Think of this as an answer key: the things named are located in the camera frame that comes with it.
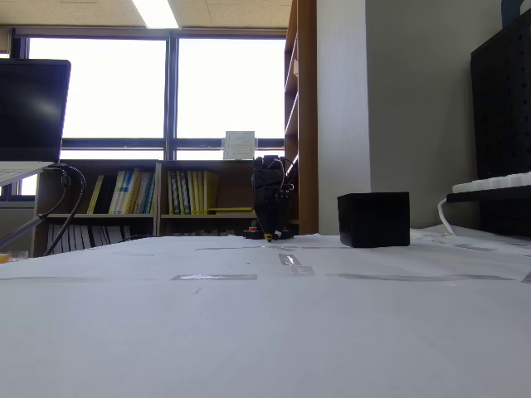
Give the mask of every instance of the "white wall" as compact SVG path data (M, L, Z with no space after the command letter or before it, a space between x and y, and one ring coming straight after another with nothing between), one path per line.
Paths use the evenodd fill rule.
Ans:
M365 0L317 0L319 232L338 234L337 197L370 192Z
M412 227L476 179L470 53L500 29L500 0L367 1L372 189L409 191Z
M500 0L317 5L319 231L339 232L349 192L409 191L412 227L438 224L437 203L476 178L470 54L501 29ZM474 209L450 221L474 226Z

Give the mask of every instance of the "white desk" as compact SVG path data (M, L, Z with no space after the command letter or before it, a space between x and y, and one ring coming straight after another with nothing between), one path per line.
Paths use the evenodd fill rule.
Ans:
M168 237L0 265L0 396L529 396L531 245L412 237Z

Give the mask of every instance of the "white cable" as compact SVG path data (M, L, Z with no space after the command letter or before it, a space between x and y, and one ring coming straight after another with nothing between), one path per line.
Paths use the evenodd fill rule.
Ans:
M451 225L448 224L448 221L446 220L444 213L442 212L442 205L444 205L445 203L446 203L446 199L442 200L441 203L437 205L437 209L439 209L439 218L441 218L442 223L445 225L448 232L450 232L450 235L456 235Z

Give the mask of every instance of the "ceiling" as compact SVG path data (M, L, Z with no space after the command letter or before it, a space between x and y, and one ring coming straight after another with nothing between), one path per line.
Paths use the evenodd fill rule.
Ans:
M169 0L180 27L286 28L291 0ZM0 0L0 25L143 27L132 0Z

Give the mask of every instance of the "wooden bookshelf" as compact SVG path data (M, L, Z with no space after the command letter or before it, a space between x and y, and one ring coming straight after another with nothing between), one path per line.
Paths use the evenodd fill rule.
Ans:
M220 177L217 192L217 207L254 207L251 176L252 161L66 161L78 168L87 183L83 201L72 225L89 226L130 226L131 235L146 234L156 236L175 233L205 231L234 231L240 235L253 220L254 213L209 214L200 216L170 215L168 206L168 171L209 171ZM118 171L132 171L136 167L155 173L155 202L153 214L86 214L96 180L99 175L116 175ZM72 188L65 203L56 213L37 226L32 237L32 256L44 254L48 242L50 224L62 224L69 216L79 193L80 183L72 178ZM51 209L61 198L61 174L44 172L37 180L35 215Z
M217 207L254 207L252 193L252 161L165 161L158 164L160 192L158 196L158 235L199 231L234 230L240 235L256 219L253 213L223 215L175 215L169 214L168 171L209 171L219 176Z
M301 235L319 232L316 16L315 0L293 0L285 42L285 156L297 172L289 218Z
M158 225L157 197L155 197L153 214L86 214L92 198L96 180L99 175L117 175L118 171L133 171L136 167L142 171L156 172L157 161L144 160L68 160L69 166L80 170L85 176L86 191L80 208L72 220L72 225L90 226L130 226L131 234L155 235ZM76 175L71 175L72 185L64 203L48 219L33 229L31 257L44 254L48 243L48 227L50 224L62 224L69 216L77 202L81 184ZM50 210L63 193L60 172L42 172L37 179L37 194L35 197L35 216ZM155 180L155 195L158 195L157 179Z

